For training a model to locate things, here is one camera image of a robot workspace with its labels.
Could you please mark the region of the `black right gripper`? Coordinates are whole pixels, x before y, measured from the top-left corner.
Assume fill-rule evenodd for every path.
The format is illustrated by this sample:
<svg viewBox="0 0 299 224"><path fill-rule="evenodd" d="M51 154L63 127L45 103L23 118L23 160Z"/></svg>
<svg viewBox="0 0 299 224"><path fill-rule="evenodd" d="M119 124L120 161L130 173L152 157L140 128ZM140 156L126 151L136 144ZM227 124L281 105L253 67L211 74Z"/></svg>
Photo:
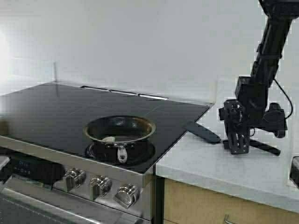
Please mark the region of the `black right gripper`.
<svg viewBox="0 0 299 224"><path fill-rule="evenodd" d="M266 84L256 82L252 77L240 76L237 81L234 99L228 99L219 109L219 118L225 125L235 129L257 128L261 125L268 104ZM231 127L225 127L227 139L222 143L231 154L247 154L250 147L249 131L237 134Z"/></svg>

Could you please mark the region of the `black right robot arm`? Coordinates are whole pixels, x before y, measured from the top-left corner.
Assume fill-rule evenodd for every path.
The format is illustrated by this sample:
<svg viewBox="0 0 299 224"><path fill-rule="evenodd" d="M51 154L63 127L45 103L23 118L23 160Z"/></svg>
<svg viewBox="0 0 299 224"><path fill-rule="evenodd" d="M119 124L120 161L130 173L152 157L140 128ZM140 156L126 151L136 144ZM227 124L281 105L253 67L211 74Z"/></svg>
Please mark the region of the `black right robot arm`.
<svg viewBox="0 0 299 224"><path fill-rule="evenodd" d="M277 138L285 137L285 111L278 103L269 103L268 95L292 21L299 17L299 2L261 0L259 3L268 19L251 74L238 78L235 98L224 101L219 118L224 121L227 136L224 148L231 154L247 154L250 147L256 147L279 156L280 150L251 140L250 131L261 129Z"/></svg>

